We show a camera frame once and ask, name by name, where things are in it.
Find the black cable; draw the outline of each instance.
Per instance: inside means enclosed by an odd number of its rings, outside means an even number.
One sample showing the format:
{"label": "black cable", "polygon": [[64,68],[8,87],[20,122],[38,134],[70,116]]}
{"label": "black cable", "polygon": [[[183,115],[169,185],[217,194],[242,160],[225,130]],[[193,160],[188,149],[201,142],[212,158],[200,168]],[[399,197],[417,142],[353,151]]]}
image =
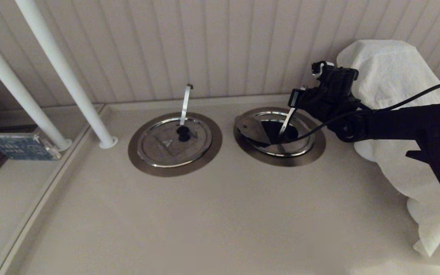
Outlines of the black cable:
{"label": "black cable", "polygon": [[435,85],[435,86],[430,87],[429,89],[427,89],[427,90],[425,90],[423,92],[420,92],[420,93],[410,97],[409,99],[405,99],[404,101],[402,101],[400,103],[397,103],[397,104],[395,104],[393,106],[389,106],[387,108],[381,108],[381,109],[378,109],[378,110],[360,110],[360,111],[353,111],[353,112],[349,112],[349,113],[343,113],[342,115],[338,115],[338,116],[336,116],[334,118],[331,118],[330,120],[327,120],[326,122],[324,122],[323,124],[320,124],[319,126],[317,126],[315,129],[311,130],[310,132],[308,132],[308,133],[306,133],[306,134],[304,134],[302,136],[299,136],[298,138],[296,138],[296,139],[294,139],[294,140],[292,140],[290,142],[300,141],[301,139],[305,139],[308,136],[311,136],[312,134],[314,134],[316,131],[319,131],[323,127],[327,126],[328,124],[330,124],[330,123],[332,123],[332,122],[334,122],[336,120],[340,120],[341,118],[344,118],[345,116],[362,114],[362,113],[376,113],[376,112],[380,112],[380,111],[393,110],[395,108],[398,108],[398,107],[400,107],[402,105],[405,105],[405,104],[409,103],[410,101],[414,101],[414,100],[418,99],[419,97],[421,97],[421,96],[423,96],[425,94],[429,94],[430,92],[434,91],[435,89],[439,89],[439,88],[440,88],[440,84],[439,85]]}

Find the white towel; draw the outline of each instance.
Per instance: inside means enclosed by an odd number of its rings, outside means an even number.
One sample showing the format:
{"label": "white towel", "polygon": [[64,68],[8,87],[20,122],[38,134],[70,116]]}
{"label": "white towel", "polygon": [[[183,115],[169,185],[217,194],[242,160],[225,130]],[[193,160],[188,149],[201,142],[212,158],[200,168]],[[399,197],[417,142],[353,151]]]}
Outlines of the white towel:
{"label": "white towel", "polygon": [[[359,40],[337,56],[337,66],[356,68],[359,78],[353,94],[370,108],[399,103],[434,85],[434,75],[417,49],[403,41]],[[440,89],[404,107],[440,103]],[[414,249],[431,256],[440,244],[440,184],[428,164],[405,157],[419,150],[415,141],[362,141],[355,143],[360,155],[377,162],[384,175],[402,194],[419,224],[419,242]]]}

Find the robotic arm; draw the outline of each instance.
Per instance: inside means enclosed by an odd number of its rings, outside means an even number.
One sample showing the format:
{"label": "robotic arm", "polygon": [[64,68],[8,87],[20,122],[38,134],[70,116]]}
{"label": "robotic arm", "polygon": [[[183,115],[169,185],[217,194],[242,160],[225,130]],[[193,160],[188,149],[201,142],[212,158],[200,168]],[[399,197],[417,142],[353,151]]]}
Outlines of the robotic arm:
{"label": "robotic arm", "polygon": [[371,110],[351,92],[358,70],[335,68],[332,63],[320,61],[312,65],[312,73],[320,81],[319,87],[293,89],[288,103],[292,108],[290,113],[297,108],[307,111],[323,122],[318,129],[327,125],[344,142],[414,140],[421,150],[408,151],[406,156],[429,164],[440,183],[440,104],[393,110],[438,89],[440,85],[388,108]]}

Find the stainless steel lid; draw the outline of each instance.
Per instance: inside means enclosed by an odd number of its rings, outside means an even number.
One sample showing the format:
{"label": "stainless steel lid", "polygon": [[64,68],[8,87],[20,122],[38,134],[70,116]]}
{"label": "stainless steel lid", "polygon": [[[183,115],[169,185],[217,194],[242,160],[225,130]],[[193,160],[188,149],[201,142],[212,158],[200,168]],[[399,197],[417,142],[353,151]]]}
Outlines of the stainless steel lid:
{"label": "stainless steel lid", "polygon": [[200,158],[212,144],[210,127],[195,117],[187,117],[186,139],[178,134],[180,117],[170,117],[154,123],[140,133],[137,153],[154,167],[180,167]]}
{"label": "stainless steel lid", "polygon": [[307,153],[313,148],[315,136],[312,135],[299,141],[291,141],[310,131],[307,124],[303,122],[303,117],[300,114],[295,113],[286,129],[284,140],[281,143],[276,142],[279,130],[288,116],[287,111],[288,110],[285,112],[285,110],[280,110],[279,108],[261,108],[246,112],[238,117],[237,120],[250,120],[248,124],[239,125],[239,127],[244,127],[245,129],[243,130],[248,130],[246,129],[247,127],[257,127],[259,128],[255,129],[257,133],[265,132],[265,135],[271,140],[269,144],[265,144],[265,142],[258,142],[255,138],[247,138],[246,141],[253,148],[256,148],[267,155],[273,155],[276,157],[297,157]]}

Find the dark hole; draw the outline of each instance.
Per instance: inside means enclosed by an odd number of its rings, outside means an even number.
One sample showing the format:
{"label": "dark hole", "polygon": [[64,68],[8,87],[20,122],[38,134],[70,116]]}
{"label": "dark hole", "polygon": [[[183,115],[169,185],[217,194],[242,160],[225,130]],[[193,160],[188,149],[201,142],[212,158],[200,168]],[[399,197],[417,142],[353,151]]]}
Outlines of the dark hole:
{"label": "dark hole", "polygon": [[[266,131],[267,137],[271,144],[279,143],[278,134],[280,133],[281,126],[283,126],[282,122],[273,121],[273,120],[264,120],[261,122],[264,127],[264,131]],[[285,130],[285,136],[283,137],[283,141],[290,142],[293,139],[298,137],[298,130],[292,125],[288,125]]]}

